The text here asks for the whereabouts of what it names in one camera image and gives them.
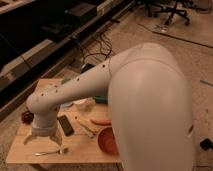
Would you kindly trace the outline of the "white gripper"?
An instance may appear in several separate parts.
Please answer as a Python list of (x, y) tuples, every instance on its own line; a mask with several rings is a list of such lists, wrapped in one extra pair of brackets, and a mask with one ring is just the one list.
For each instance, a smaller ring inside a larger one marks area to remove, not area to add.
[(29, 134), (24, 139), (23, 144), (27, 145), (30, 141), (40, 137), (51, 136), (50, 139), (55, 142), (58, 146), (62, 145), (62, 136), (55, 134), (57, 131), (57, 117), (55, 115), (41, 116), (35, 115), (31, 127), (32, 134)]

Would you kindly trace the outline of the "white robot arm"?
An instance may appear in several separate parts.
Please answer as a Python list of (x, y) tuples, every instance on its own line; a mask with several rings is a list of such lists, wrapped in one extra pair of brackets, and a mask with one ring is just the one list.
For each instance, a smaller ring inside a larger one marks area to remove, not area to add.
[(125, 171), (195, 171), (191, 92), (173, 55), (143, 43), (76, 78), (31, 94), (32, 131), (48, 136), (61, 104), (108, 96), (113, 132)]

